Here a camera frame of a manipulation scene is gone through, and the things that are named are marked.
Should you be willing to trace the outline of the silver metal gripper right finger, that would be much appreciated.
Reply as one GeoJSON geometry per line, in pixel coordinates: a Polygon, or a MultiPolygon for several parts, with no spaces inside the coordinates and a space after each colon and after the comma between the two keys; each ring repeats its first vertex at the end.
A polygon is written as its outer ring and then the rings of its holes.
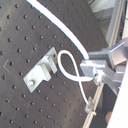
{"type": "Polygon", "coordinates": [[[89,57],[91,60],[106,60],[108,66],[114,68],[128,59],[128,37],[120,40],[112,47],[90,52],[89,57]]]}

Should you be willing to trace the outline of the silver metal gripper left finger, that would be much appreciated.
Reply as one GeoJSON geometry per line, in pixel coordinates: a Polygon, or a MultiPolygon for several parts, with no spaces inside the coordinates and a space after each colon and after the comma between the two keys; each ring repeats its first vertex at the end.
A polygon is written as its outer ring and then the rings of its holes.
{"type": "Polygon", "coordinates": [[[115,69],[112,69],[105,60],[83,60],[80,67],[83,74],[93,80],[96,86],[104,83],[109,86],[115,95],[119,93],[125,66],[118,65],[115,69]]]}

